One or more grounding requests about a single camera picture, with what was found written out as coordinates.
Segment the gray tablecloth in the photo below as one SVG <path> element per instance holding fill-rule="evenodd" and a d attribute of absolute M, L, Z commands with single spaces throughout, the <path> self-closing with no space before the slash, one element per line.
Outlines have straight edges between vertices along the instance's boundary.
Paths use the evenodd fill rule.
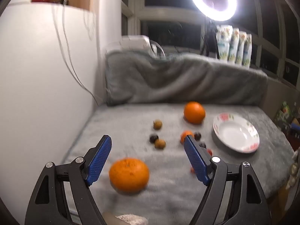
<path fill-rule="evenodd" d="M 200 126 L 183 119 L 183 106 L 172 104 L 121 105 L 99 107 L 83 129 L 77 143 L 64 163 L 71 162 L 94 147 L 104 134 L 112 138 L 112 150 L 100 178 L 91 186 L 91 192 L 101 212 L 114 215 L 135 214 L 149 220 L 151 225 L 188 224 L 196 212 L 206 187 L 190 173 L 190 162 L 180 135 L 184 130 L 200 131 L 202 141 L 227 163 L 249 161 L 256 172 L 266 197 L 270 197 L 288 177 L 292 163 L 292 148 L 284 134 L 258 107 L 204 105 L 206 118 Z M 257 129 L 260 146 L 255 153 L 241 154 L 224 146 L 212 130 L 212 121 L 222 112 L 238 113 Z M 166 141 L 163 151 L 149 143 L 154 133 L 154 119 L 161 119 L 163 127 L 156 131 Z M 150 169 L 150 180 L 145 191 L 134 196 L 118 194 L 110 185 L 108 171 L 113 162 L 124 157 L 143 160 Z M 71 212 L 76 213 L 70 189 L 66 190 Z M 225 190 L 218 222 L 226 211 L 229 190 Z"/>

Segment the plate rim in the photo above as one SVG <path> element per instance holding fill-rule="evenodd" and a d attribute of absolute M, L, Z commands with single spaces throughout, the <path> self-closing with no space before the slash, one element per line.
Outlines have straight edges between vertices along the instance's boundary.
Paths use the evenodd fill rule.
<path fill-rule="evenodd" d="M 232 150 L 234 150 L 234 151 L 237 151 L 237 152 L 239 152 L 239 153 L 245 153 L 245 154 L 246 154 L 246 153 L 253 153 L 253 152 L 255 152 L 255 151 L 258 149 L 258 147 L 260 146 L 260 135 L 259 135 L 259 133 L 258 133 L 256 127 L 251 123 L 252 126 L 254 127 L 254 129 L 257 131 L 257 134 L 258 134 L 258 145 L 257 145 L 256 148 L 254 148 L 254 149 L 252 149 L 252 150 L 249 150 L 249 151 L 244 151 L 244 150 L 241 150 L 241 149 L 234 148 L 234 147 L 232 147 L 232 146 L 226 144 L 226 143 L 221 139 L 221 137 L 220 137 L 220 135 L 219 135 L 219 133 L 218 133 L 219 131 L 216 131 L 216 129 L 215 129 L 215 122 L 217 121 L 217 117 L 218 117 L 219 115 L 221 115 L 221 114 L 228 114 L 228 115 L 230 114 L 230 115 L 238 116 L 238 117 L 240 117 L 240 118 L 246 120 L 247 122 L 251 123 L 250 121 L 248 121 L 247 119 L 243 118 L 241 115 L 239 115 L 239 114 L 237 114 L 237 113 L 230 113 L 230 112 L 221 112 L 221 113 L 218 113 L 217 115 L 215 115 L 215 117 L 214 117 L 214 119 L 213 119 L 213 122 L 212 122 L 212 127 L 213 127 L 213 129 L 214 129 L 214 133 L 216 134 L 216 136 L 218 137 L 218 139 L 219 139 L 225 146 L 227 146 L 228 148 L 230 148 L 230 149 L 232 149 Z"/>

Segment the large orange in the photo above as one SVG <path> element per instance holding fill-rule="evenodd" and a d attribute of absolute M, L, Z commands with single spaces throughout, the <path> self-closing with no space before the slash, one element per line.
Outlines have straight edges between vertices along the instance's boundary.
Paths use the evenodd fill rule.
<path fill-rule="evenodd" d="M 205 118 L 203 106 L 195 101 L 191 101 L 185 105 L 183 114 L 185 119 L 191 124 L 200 124 Z"/>
<path fill-rule="evenodd" d="M 109 170 L 109 179 L 118 190 L 137 193 L 147 186 L 149 168 L 139 159 L 125 158 L 115 162 Z"/>
<path fill-rule="evenodd" d="M 180 136 L 180 142 L 181 142 L 181 144 L 184 144 L 185 137 L 186 137 L 187 135 L 192 135 L 192 136 L 194 137 L 194 134 L 193 134 L 192 131 L 190 131 L 190 130 L 185 130 L 185 131 L 181 134 L 181 136 Z"/>

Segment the red cherry tomato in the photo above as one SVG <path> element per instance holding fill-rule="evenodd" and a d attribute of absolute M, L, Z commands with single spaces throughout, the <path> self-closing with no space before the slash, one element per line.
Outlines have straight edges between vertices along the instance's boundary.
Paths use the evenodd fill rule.
<path fill-rule="evenodd" d="M 212 150 L 207 148 L 207 151 L 212 156 Z"/>

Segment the window frame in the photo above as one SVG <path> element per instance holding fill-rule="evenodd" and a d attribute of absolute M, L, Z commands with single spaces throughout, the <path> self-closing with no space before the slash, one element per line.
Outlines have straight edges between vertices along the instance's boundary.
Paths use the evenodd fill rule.
<path fill-rule="evenodd" d="M 274 0 L 277 16 L 278 16 L 278 24 L 279 24 L 279 38 L 280 38 L 280 48 L 277 48 L 271 42 L 263 38 L 263 19 L 262 12 L 259 0 L 254 0 L 255 9 L 256 9 L 256 17 L 257 17 L 257 32 L 258 34 L 253 33 L 252 31 L 244 29 L 241 25 L 231 24 L 239 29 L 252 34 L 252 43 L 257 45 L 257 53 L 256 53 L 256 66 L 260 67 L 260 59 L 262 49 L 267 50 L 274 56 L 278 58 L 278 67 L 276 74 L 263 70 L 269 77 L 276 78 L 283 82 L 284 84 L 300 90 L 300 70 L 298 73 L 297 84 L 296 86 L 292 85 L 285 79 L 283 79 L 284 69 L 285 69 L 285 61 L 297 66 L 300 68 L 299 63 L 286 58 L 286 30 L 284 23 L 284 16 L 282 10 L 282 4 L 285 4 L 283 0 Z M 297 19 L 298 23 L 298 32 L 300 38 L 300 18 L 291 6 L 291 4 L 285 0 L 285 2 L 289 5 L 294 16 Z M 201 28 L 204 28 L 205 16 L 199 11 L 193 11 L 183 8 L 175 8 L 175 7 L 145 7 L 145 0 L 128 0 L 128 6 L 126 6 L 123 2 L 121 2 L 122 13 L 128 18 L 128 35 L 140 35 L 141 34 L 141 21 L 151 20 L 151 21 L 178 21 L 187 24 L 201 25 Z M 204 35 L 204 29 L 201 29 L 201 35 Z"/>

